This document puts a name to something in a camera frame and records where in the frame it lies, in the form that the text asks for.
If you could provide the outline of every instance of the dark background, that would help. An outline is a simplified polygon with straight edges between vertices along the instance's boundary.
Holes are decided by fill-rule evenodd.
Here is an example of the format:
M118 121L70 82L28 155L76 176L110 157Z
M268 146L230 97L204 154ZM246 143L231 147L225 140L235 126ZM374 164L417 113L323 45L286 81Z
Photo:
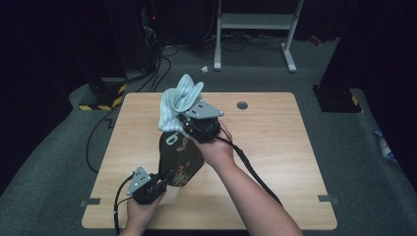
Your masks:
M197 8L199 11L195 12L199 14L196 16L174 14L171 17L176 17L177 25L181 25L181 21L190 22L190 17L197 18L193 28L198 35L206 34L215 1L192 1L194 4L191 5L187 2L190 1L172 1L169 8L160 5L157 11L190 13ZM271 0L238 2L224 1L224 12L274 13L272 9L279 9L279 13L286 13L295 7L292 1L280 1L279 4ZM88 82L83 71L86 65L80 65L80 55L75 53L75 47L83 47L71 39L73 35L66 25L68 13L63 4L64 1L17 0L2 1L0 5L2 193L33 149L70 113L73 107L68 101L69 93ZM95 10L105 16L105 8ZM416 4L411 0L305 1L295 33L295 38L300 40L308 40L311 35L323 41L341 37L321 86L356 87L364 91L392 151L414 187L416 10ZM111 21L114 19L108 16L108 22ZM88 32L83 25L75 25L86 33L83 40L106 43L107 52L117 48L114 29L100 27L107 29L104 33L108 36L96 38L96 31ZM193 32L191 29L179 28L178 31L184 33L178 36L177 30L168 30L171 26L161 24L159 27L162 30L165 27L167 38L197 44L204 40L201 36L191 38L187 35L186 32ZM122 63L124 56L119 55L120 51L113 51L115 56L105 57L110 60L108 62L101 60L103 65L115 66L114 75L108 71L108 74L101 73L108 67L94 64L98 55L84 48L82 52L86 53L87 67L98 77L126 76L123 73L127 68Z

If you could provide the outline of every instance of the wooden table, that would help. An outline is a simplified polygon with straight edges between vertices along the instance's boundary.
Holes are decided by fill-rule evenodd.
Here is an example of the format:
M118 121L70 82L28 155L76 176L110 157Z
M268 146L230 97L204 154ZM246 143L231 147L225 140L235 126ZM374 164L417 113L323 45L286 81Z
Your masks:
M278 195L302 229L334 229L336 218L327 195L297 102L289 92L210 92L203 99L224 111L220 119L245 151L254 169ZM141 165L156 173L159 162L157 130L161 93L126 95L105 157L92 189L85 228L113 228L113 203L121 183ZM245 101L241 110L237 103ZM239 166L245 166L235 153ZM124 199L127 187L121 193ZM120 226L126 223L126 205L119 207ZM168 187L149 229L245 229L226 189L204 164L182 188Z

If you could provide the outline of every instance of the fabric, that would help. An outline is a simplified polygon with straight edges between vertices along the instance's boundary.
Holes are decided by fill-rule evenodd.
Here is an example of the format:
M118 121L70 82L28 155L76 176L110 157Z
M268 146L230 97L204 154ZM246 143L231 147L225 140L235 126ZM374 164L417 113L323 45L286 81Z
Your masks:
M162 132L181 132L185 137L190 136L185 133L183 124L179 121L178 115L199 102L201 97L201 91L204 84L202 82L194 85L193 80L187 74L185 74L177 88L170 88L166 90L161 98L160 102L160 115L158 130Z

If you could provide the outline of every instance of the black device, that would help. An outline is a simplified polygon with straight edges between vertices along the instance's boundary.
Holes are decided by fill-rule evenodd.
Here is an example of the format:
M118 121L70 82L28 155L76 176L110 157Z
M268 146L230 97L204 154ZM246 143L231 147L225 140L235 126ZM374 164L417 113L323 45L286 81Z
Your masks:
M147 174L142 166L138 166L126 195L131 195L140 205L150 205L166 191L168 181L174 176L174 170L162 176L160 174Z
M184 131L203 144L212 141L220 133L220 123L217 117L223 115L223 111L200 100L192 108L183 112L179 120L184 125Z

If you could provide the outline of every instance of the power cord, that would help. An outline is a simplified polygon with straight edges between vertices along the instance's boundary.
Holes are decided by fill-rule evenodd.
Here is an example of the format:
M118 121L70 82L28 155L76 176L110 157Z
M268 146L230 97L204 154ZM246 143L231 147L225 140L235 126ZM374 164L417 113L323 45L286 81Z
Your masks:
M251 175L257 180L257 182L265 189L265 191L267 191L267 193L270 194L271 197L273 197L281 206L282 203L279 200L279 198L276 196L276 194L268 187L267 184L264 183L264 181L261 179L261 177L259 177L259 175L257 174L257 172L254 170L254 168L251 165L251 162L249 162L248 157L246 157L245 153L243 152L242 149L240 149L239 147L235 146L232 142L216 136L214 137L217 140L223 141L225 143L227 143L228 145L230 145L231 147L233 147L233 149L236 151L236 153L239 155L240 159L242 160L242 162L245 164L246 168L248 169L248 171L251 173Z
M123 181L122 185L120 185L119 189L117 190L116 198L114 200L114 207L113 207L113 216L114 216L114 230L116 231L116 235L120 234L120 226L119 226L119 205L131 198L127 198L121 202L119 201L120 192L122 192L123 187L133 179L135 172L131 176L129 176L125 181Z

